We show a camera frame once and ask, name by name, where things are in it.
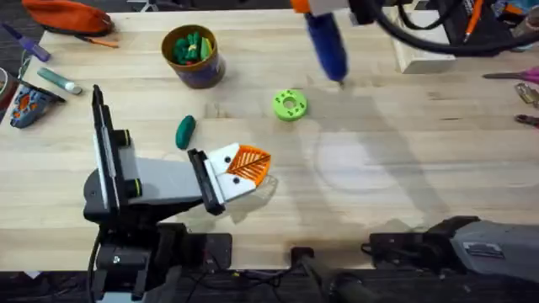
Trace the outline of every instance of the scissors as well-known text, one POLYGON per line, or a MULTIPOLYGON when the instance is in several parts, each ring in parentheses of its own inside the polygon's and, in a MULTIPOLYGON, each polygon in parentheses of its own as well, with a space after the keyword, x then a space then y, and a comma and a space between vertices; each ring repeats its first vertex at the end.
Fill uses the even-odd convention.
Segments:
POLYGON ((498 72, 484 74, 483 78, 485 79, 519 79, 528 82, 533 82, 539 84, 539 66, 530 68, 523 72, 498 72))

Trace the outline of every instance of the marker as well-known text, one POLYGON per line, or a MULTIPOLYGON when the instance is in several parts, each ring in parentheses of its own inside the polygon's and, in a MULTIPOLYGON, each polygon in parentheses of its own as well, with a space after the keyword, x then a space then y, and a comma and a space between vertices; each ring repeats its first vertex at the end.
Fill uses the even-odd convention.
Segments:
POLYGON ((36 56, 38 59, 40 59, 43 62, 49 61, 51 58, 51 54, 44 50, 43 47, 39 46, 35 41, 33 41, 30 38, 24 37, 22 34, 20 34, 17 30, 12 28, 11 26, 2 23, 2 26, 7 30, 7 32, 12 35, 21 46, 24 47, 26 51, 28 51, 30 54, 36 56))

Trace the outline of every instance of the pencil cup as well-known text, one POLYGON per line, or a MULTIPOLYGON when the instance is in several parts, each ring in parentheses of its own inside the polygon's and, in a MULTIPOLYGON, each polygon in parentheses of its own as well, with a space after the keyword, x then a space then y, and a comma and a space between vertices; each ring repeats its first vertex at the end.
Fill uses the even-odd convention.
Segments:
POLYGON ((190 88, 211 88, 215 86, 225 74, 225 62, 219 55, 219 48, 213 33, 203 26, 184 25, 170 31, 161 44, 161 52, 167 63, 176 72, 179 78, 190 88), (198 31, 200 36, 211 42, 212 53, 205 60, 193 65, 180 65, 173 55, 176 41, 198 31))

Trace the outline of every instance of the green tape roll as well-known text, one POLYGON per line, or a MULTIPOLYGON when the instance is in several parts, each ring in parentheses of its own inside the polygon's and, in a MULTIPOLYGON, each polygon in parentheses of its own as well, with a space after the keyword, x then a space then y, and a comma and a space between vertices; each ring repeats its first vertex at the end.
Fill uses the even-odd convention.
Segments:
POLYGON ((273 110, 283 121, 296 121, 307 112, 307 99, 298 90, 286 89, 273 98, 273 110))

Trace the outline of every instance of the pen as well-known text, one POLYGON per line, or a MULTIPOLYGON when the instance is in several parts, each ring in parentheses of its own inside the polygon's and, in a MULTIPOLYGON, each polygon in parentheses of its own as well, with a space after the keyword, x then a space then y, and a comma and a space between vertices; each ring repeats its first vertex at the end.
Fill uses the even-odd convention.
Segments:
POLYGON ((95 38, 83 37, 81 35, 75 35, 75 38, 80 39, 82 41, 89 42, 89 43, 97 44, 97 45, 103 45, 103 46, 112 47, 112 48, 119 47, 118 44, 115 42, 109 42, 109 41, 95 39, 95 38))
POLYGON ((473 33, 473 30, 475 29, 475 26, 477 25, 479 18, 481 18, 481 8, 483 6, 483 0, 475 0, 475 3, 473 4, 473 12, 472 17, 470 17, 470 21, 468 22, 468 26, 466 28, 466 35, 464 36, 464 43, 468 41, 470 38, 470 35, 473 33))

